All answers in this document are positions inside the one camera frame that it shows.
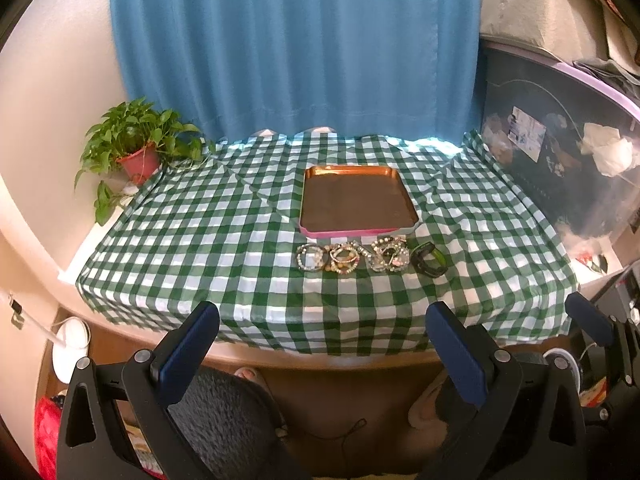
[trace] table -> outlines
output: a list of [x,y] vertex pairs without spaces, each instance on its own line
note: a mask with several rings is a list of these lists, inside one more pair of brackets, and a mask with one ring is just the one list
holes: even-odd
[[[396,168],[420,217],[408,244],[433,241],[447,273],[377,273],[364,262],[343,277],[299,270],[294,252],[310,241],[297,225],[303,177],[315,164]],[[114,323],[170,330],[209,300],[219,340],[364,356],[427,348],[424,312],[436,300],[506,341],[564,333],[564,297],[577,282],[554,229],[475,132],[453,157],[426,142],[305,132],[222,142],[198,166],[163,168],[77,288]]]

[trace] orange tray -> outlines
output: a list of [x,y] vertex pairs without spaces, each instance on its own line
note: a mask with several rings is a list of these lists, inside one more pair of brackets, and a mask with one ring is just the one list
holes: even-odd
[[305,171],[300,231],[309,238],[414,231],[418,215],[398,170],[313,166]]

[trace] label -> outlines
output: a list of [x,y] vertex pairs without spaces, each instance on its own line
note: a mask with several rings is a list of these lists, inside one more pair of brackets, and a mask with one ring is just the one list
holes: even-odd
[[546,126],[516,107],[513,107],[508,122],[509,140],[529,155],[531,160],[537,162],[542,141],[545,139]]

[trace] red bag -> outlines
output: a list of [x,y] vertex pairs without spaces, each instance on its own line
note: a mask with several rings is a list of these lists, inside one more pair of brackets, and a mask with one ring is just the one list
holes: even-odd
[[43,480],[56,480],[56,453],[61,418],[62,410],[52,400],[42,397],[36,404],[33,417],[33,440],[38,473]]

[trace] red flower pot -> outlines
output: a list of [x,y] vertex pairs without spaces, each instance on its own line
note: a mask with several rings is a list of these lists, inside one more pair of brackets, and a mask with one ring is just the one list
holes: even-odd
[[160,167],[158,152],[156,152],[156,146],[152,142],[135,153],[131,153],[131,155],[117,159],[117,162],[122,165],[131,181],[137,186],[144,184],[154,171]]

